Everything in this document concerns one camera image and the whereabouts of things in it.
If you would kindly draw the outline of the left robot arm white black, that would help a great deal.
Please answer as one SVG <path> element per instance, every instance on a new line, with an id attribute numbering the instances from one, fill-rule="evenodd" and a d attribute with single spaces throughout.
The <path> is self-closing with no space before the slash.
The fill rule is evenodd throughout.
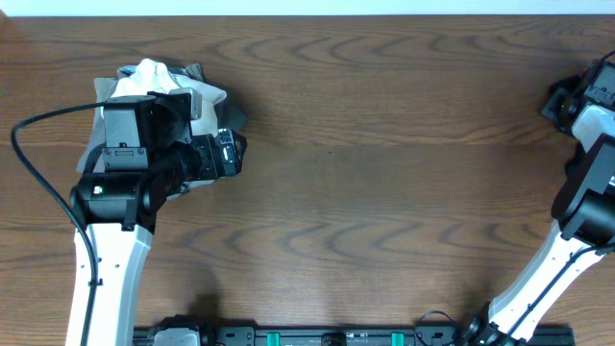
<path id="1" fill-rule="evenodd" d="M 231 129 L 197 134 L 193 88 L 114 97 L 101 110 L 102 141 L 88 154 L 70 203 L 76 280 L 66 342 L 129 345 L 144 263 L 159 209 L 193 182 L 240 173 L 246 139 Z"/>

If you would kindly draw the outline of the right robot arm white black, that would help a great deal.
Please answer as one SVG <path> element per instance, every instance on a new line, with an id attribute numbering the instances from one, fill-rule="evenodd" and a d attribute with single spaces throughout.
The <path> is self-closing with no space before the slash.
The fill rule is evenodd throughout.
<path id="1" fill-rule="evenodd" d="M 459 345 L 572 345 L 569 327 L 539 322 L 585 270 L 614 251 L 614 64 L 593 62 L 553 84 L 541 111 L 577 140 L 553 200 L 548 235 L 517 279 L 488 303 Z"/>

